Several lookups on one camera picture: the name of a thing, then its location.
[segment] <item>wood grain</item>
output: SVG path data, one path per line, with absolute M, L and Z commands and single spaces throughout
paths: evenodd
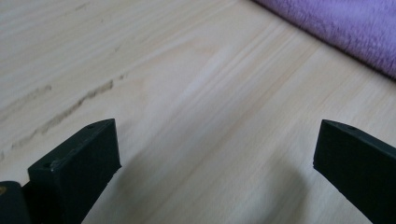
M 84 223 L 370 223 L 312 168 L 322 119 L 396 146 L 395 83 L 245 0 L 1 1 L 0 179 L 115 118 Z

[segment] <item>purple fabric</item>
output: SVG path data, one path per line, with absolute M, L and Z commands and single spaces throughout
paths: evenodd
M 255 0 L 396 78 L 395 0 Z

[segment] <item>purple cloth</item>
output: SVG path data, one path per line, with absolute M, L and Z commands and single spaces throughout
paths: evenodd
M 396 78 L 395 0 L 255 0 Z

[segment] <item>wooden table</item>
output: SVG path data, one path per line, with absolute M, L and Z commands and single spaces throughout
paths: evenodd
M 312 168 L 322 119 L 396 146 L 395 82 L 247 0 L 0 2 L 0 179 L 115 118 L 84 223 L 370 223 Z

